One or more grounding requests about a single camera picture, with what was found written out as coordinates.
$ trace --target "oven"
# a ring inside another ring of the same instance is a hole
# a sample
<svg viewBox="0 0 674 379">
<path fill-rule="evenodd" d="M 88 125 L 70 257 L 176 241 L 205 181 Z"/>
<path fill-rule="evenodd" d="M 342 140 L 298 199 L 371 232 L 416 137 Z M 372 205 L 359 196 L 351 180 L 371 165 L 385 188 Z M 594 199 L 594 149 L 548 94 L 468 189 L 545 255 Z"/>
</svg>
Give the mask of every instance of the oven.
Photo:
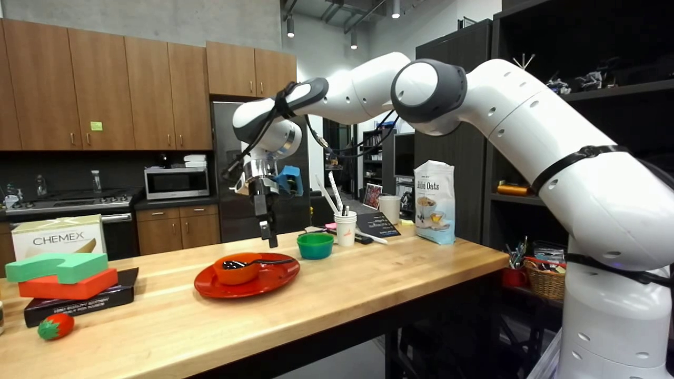
<svg viewBox="0 0 674 379">
<path fill-rule="evenodd" d="M 126 259 L 140 255 L 132 200 L 135 192 L 125 189 L 107 189 L 97 196 L 70 192 L 51 200 L 20 203 L 6 211 L 5 219 L 10 228 L 16 228 L 26 222 L 101 216 L 107 259 Z"/>
</svg>

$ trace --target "cardboard box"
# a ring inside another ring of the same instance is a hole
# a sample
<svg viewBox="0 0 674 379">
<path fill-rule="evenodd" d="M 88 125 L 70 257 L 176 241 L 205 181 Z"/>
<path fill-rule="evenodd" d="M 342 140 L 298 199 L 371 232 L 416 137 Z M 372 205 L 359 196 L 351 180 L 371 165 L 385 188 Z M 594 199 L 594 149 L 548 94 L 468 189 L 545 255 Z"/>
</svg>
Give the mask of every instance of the cardboard box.
<svg viewBox="0 0 674 379">
<path fill-rule="evenodd" d="M 14 259 L 40 254 L 107 254 L 101 216 L 20 224 L 13 231 Z"/>
<path fill-rule="evenodd" d="M 86 301 L 64 301 L 64 300 L 34 300 L 24 311 L 26 326 L 39 326 L 52 312 L 66 312 L 71 316 L 88 315 L 97 311 L 119 307 L 125 304 L 132 304 L 135 300 L 135 280 L 140 271 L 125 271 L 119 275 L 121 282 L 109 287 L 107 292 L 86 300 Z"/>
</svg>

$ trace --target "black box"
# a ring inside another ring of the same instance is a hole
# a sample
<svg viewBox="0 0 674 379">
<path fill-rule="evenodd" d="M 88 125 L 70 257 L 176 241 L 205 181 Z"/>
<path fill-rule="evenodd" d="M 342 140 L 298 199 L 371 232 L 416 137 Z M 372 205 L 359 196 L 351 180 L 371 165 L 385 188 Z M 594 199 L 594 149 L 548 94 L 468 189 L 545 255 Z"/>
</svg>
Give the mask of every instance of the black box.
<svg viewBox="0 0 674 379">
<path fill-rule="evenodd" d="M 70 316 L 88 315 L 106 307 L 119 307 L 131 304 L 135 297 L 135 280 L 140 271 L 119 272 L 121 282 L 109 287 L 107 292 L 86 300 L 86 301 L 64 301 L 64 300 L 34 300 L 24 311 L 26 326 L 39 326 L 52 312 L 66 312 Z"/>
</svg>

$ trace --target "red plate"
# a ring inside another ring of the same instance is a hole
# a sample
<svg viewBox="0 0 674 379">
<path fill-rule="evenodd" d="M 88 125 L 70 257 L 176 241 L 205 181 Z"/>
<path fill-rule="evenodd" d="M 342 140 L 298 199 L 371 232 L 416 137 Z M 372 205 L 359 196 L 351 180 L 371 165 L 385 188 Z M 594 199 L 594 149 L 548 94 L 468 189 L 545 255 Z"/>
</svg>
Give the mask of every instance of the red plate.
<svg viewBox="0 0 674 379">
<path fill-rule="evenodd" d="M 206 300 L 244 300 L 279 292 L 291 285 L 300 275 L 300 262 L 288 255 L 259 254 L 259 257 L 264 262 L 288 264 L 259 266 L 257 278 L 244 285 L 222 285 L 212 266 L 209 266 L 194 278 L 194 288 Z"/>
</svg>

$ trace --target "microwave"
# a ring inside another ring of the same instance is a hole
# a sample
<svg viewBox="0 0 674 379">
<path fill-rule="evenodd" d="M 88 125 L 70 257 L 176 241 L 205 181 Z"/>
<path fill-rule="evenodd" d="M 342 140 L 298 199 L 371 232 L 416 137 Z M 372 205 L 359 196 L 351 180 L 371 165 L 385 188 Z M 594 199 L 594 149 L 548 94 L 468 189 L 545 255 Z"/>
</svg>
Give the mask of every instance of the microwave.
<svg viewBox="0 0 674 379">
<path fill-rule="evenodd" d="M 146 168 L 146 199 L 172 200 L 209 196 L 209 168 L 206 166 L 147 166 Z"/>
</svg>

